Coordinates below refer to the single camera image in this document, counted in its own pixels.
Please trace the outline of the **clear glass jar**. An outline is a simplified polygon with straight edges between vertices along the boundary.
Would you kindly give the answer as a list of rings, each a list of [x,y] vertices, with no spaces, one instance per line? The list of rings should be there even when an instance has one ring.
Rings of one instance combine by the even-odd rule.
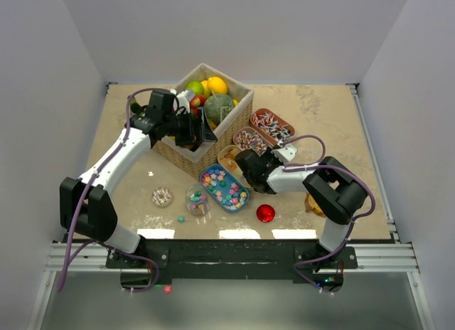
[[[204,216],[209,211],[208,195],[203,187],[191,186],[186,191],[186,206],[193,216]]]

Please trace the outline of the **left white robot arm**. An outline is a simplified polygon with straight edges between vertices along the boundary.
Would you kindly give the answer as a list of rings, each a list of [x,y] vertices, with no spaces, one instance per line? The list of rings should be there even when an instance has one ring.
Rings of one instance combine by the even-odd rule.
[[[107,152],[78,178],[65,178],[60,184],[60,224],[68,231],[68,243],[74,234],[84,235],[122,251],[130,267],[141,267],[147,250],[138,234],[124,227],[111,197],[132,166],[164,137],[173,137],[176,145],[189,146],[216,142],[203,108],[192,113],[192,90],[147,90],[147,105],[139,105],[130,95],[126,123],[118,139]]]

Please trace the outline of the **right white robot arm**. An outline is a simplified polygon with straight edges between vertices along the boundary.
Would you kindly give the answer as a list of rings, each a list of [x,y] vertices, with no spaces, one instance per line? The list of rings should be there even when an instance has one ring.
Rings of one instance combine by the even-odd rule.
[[[341,261],[339,246],[348,239],[351,221],[369,194],[360,179],[332,156],[312,165],[284,164],[270,149],[261,156],[248,149],[236,155],[235,162],[258,193],[308,193],[326,216],[318,263],[332,268]]]

